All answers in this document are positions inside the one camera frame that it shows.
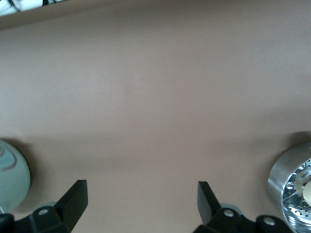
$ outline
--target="beige table surface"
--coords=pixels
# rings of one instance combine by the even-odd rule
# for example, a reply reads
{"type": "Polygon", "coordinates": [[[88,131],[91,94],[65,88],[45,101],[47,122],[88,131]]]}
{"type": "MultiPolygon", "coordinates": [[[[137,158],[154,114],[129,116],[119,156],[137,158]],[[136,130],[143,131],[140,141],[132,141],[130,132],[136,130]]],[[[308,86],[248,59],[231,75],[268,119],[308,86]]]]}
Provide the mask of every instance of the beige table surface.
{"type": "Polygon", "coordinates": [[[76,233],[191,233],[198,181],[255,220],[310,141],[311,1],[167,0],[0,31],[0,137],[28,159],[22,217],[87,179],[76,233]]]}

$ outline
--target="silver metal cylinder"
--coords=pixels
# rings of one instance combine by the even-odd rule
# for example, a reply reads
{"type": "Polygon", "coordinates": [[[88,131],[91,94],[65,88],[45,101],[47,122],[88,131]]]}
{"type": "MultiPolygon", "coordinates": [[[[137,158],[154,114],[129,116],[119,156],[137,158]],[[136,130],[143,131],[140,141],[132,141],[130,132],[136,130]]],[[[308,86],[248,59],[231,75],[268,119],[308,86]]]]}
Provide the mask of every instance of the silver metal cylinder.
{"type": "Polygon", "coordinates": [[[269,195],[294,232],[311,233],[311,207],[304,186],[311,181],[311,142],[285,151],[272,167],[269,195]]]}

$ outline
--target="light green cylindrical object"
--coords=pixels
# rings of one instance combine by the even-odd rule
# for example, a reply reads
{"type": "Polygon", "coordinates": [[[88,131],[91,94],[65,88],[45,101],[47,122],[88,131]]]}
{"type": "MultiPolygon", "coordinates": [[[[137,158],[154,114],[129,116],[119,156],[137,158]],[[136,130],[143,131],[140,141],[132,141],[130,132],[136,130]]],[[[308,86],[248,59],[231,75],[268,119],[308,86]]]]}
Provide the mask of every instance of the light green cylindrical object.
{"type": "Polygon", "coordinates": [[[30,171],[21,153],[0,140],[0,212],[8,213],[25,199],[30,171]]]}

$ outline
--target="silver bolt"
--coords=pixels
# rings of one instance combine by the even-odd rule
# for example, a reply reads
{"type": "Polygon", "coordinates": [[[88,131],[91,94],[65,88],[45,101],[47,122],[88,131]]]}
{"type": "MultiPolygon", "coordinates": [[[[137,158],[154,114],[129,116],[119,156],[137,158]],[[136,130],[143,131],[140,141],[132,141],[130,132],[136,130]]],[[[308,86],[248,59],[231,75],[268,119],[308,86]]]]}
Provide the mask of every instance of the silver bolt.
{"type": "Polygon", "coordinates": [[[276,222],[274,222],[274,220],[270,217],[265,217],[263,219],[264,223],[270,226],[274,226],[276,224],[276,222]]]}
{"type": "Polygon", "coordinates": [[[293,189],[293,188],[294,188],[294,183],[293,183],[293,182],[288,182],[288,183],[286,184],[286,188],[287,188],[288,190],[293,189]]]}
{"type": "Polygon", "coordinates": [[[48,209],[43,209],[43,210],[40,210],[39,212],[38,212],[38,215],[45,215],[47,212],[48,212],[49,210],[48,209]]]}
{"type": "Polygon", "coordinates": [[[225,211],[224,211],[224,214],[225,214],[227,217],[233,217],[233,216],[234,216],[234,213],[233,213],[231,210],[225,210],[225,211]]]}

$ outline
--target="beige plastic piece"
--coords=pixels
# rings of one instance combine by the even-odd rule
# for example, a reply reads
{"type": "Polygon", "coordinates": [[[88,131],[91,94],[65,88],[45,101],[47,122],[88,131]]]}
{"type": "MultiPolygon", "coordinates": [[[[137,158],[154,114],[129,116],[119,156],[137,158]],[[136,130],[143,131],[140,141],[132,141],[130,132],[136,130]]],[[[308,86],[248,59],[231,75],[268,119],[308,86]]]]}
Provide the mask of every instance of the beige plastic piece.
{"type": "Polygon", "coordinates": [[[305,185],[305,188],[303,189],[302,193],[303,193],[303,198],[306,200],[308,205],[311,206],[311,182],[308,182],[305,185]]]}

